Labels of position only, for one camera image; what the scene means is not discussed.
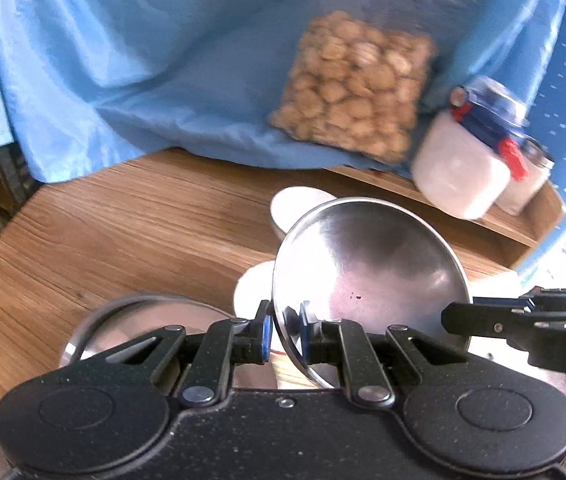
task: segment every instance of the wooden table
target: wooden table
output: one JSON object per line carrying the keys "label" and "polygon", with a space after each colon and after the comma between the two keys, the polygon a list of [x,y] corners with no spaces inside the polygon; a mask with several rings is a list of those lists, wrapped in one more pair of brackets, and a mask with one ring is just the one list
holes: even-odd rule
{"label": "wooden table", "polygon": [[[240,275],[277,252],[269,201],[295,185],[407,200],[329,171],[263,170],[180,150],[39,190],[0,235],[0,397],[56,367],[79,321],[114,298],[169,292],[231,312]],[[439,228],[442,213],[411,208]],[[486,258],[477,263],[466,242],[480,240],[489,255],[490,232],[458,222],[440,231],[479,278]]]}

